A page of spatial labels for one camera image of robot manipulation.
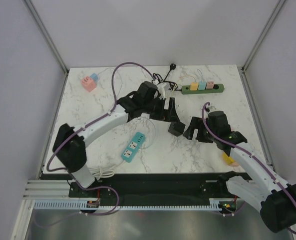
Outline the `black cube adapter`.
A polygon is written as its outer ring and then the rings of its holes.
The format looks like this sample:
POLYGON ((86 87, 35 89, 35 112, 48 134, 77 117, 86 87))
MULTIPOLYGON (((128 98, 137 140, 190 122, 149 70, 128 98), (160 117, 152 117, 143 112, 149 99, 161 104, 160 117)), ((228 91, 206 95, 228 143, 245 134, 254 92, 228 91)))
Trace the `black cube adapter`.
POLYGON ((172 122, 168 128, 168 132, 176 137, 181 136, 184 132, 185 124, 182 122, 172 122))

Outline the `teal power strip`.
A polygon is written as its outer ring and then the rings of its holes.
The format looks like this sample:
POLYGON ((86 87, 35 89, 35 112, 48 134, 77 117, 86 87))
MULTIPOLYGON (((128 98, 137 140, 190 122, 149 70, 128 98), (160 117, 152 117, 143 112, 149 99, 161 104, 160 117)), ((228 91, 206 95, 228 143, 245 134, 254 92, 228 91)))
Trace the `teal power strip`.
POLYGON ((141 132, 137 132, 127 147, 125 148, 124 152, 121 154, 121 158, 123 161, 127 163, 132 162, 135 155, 138 153, 138 150, 141 148, 142 144, 145 142, 146 136, 141 132))

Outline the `blue plug adapter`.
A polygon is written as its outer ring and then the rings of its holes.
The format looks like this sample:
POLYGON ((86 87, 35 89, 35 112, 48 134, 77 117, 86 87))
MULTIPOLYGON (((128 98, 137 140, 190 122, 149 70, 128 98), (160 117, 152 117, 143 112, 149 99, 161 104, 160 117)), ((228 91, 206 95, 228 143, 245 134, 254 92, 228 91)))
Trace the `blue plug adapter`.
POLYGON ((98 81, 98 75, 96 73, 91 74, 90 78, 93 79, 95 83, 98 81))

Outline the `pink cube socket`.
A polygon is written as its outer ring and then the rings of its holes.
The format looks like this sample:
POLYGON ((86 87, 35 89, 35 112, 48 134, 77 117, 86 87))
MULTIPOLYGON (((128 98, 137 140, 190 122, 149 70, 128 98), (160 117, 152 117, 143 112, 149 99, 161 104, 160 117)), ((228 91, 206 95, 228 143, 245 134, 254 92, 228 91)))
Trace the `pink cube socket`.
POLYGON ((97 87, 97 84, 94 81, 94 79, 89 76, 86 76, 81 80, 81 85, 89 93, 97 87))

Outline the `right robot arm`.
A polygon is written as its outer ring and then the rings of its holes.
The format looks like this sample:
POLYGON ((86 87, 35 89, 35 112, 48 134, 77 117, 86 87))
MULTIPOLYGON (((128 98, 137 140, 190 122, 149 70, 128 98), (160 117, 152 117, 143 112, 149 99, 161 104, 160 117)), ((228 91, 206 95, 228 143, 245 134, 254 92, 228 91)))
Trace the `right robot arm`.
POLYGON ((290 184, 261 159, 248 140, 233 131, 223 111, 192 117, 183 136, 201 143, 215 143, 224 154, 236 161, 253 180, 247 182, 234 171, 220 176, 217 192, 242 198, 256 209, 264 224, 274 233, 296 224, 296 184, 290 184))

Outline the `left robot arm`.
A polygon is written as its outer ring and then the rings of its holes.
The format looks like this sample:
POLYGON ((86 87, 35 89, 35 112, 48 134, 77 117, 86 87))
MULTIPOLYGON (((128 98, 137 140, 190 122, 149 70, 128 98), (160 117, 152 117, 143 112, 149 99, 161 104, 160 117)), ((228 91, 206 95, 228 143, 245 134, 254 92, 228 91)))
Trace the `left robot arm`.
POLYGON ((52 148, 53 154, 80 184, 80 191, 87 197, 94 196, 98 189, 95 177, 86 165, 86 148, 97 138, 142 114, 172 125, 181 123, 175 110, 175 99, 171 97, 168 108, 164 108, 165 99, 156 97, 157 91, 153 83, 145 81, 138 90, 118 99, 110 112, 85 126, 75 129, 65 123, 59 128, 52 148))

